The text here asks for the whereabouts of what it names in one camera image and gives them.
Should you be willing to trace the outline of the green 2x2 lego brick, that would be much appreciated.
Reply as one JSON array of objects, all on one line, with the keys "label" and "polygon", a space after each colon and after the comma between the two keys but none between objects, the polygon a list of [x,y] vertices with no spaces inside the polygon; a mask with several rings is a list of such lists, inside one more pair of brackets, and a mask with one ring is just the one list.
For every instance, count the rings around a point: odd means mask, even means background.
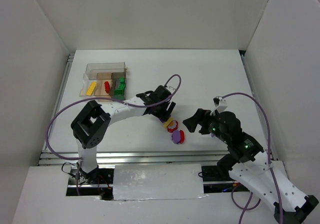
[{"label": "green 2x2 lego brick", "polygon": [[119,85],[119,89],[120,90],[124,90],[126,87],[126,84],[125,83],[121,83],[120,85]]}]

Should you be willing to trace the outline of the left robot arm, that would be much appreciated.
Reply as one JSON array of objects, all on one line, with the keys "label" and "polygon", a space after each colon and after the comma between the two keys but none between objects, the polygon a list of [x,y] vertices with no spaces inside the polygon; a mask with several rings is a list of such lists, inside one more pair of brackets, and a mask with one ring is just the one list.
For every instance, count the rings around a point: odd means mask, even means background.
[{"label": "left robot arm", "polygon": [[77,141],[77,168],[85,182],[98,182],[100,171],[97,163],[97,145],[103,140],[107,128],[131,117],[153,115],[161,122],[171,117],[175,103],[171,102],[176,92],[173,87],[160,85],[154,91],[139,93],[131,99],[98,104],[89,101],[71,123],[73,136]]}]

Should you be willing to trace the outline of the red curved lego brick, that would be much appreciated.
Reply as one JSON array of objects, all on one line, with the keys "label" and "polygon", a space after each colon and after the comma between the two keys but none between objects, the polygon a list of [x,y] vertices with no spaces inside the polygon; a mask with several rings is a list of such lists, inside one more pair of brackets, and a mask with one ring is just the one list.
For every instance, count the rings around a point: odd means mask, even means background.
[{"label": "red curved lego brick", "polygon": [[110,93],[110,83],[108,81],[105,81],[104,82],[104,90],[106,92],[106,94],[109,94]]}]

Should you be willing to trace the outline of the green 2x4 lego brick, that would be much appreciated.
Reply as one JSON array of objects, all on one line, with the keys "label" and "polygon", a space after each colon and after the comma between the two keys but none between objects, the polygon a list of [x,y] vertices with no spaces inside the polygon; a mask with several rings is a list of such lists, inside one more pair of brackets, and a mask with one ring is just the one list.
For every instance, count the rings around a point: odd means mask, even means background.
[{"label": "green 2x4 lego brick", "polygon": [[114,90],[115,96],[124,96],[125,95],[125,88],[118,88]]}]

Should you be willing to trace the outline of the red flower lego brick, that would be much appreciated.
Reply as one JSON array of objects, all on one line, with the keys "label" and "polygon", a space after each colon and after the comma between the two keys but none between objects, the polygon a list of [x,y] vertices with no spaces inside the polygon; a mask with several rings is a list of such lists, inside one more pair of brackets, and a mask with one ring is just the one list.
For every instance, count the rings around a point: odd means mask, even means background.
[{"label": "red flower lego brick", "polygon": [[176,120],[172,120],[168,126],[167,126],[167,131],[169,133],[173,133],[175,130],[177,130],[179,128],[179,123]]}]

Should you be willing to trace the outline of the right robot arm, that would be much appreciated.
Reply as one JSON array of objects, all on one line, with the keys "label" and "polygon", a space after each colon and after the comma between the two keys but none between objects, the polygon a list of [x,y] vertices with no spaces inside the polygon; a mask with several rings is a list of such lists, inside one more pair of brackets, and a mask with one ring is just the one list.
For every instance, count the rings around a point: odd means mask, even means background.
[{"label": "right robot arm", "polygon": [[272,164],[268,154],[251,135],[241,128],[233,112],[211,112],[198,109],[183,120],[193,133],[198,125],[202,135],[213,134],[227,145],[228,154],[218,161],[222,174],[240,182],[265,203],[278,223],[301,224],[319,204],[313,195],[306,195]]}]

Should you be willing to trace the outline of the long yellow lego brick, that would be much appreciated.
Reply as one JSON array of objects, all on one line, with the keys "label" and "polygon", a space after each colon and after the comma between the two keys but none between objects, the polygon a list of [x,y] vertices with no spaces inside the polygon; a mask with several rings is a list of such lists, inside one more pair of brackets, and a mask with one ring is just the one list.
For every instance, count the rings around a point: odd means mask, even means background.
[{"label": "long yellow lego brick", "polygon": [[92,96],[95,92],[96,86],[97,86],[97,83],[92,82],[86,91],[86,96]]}]

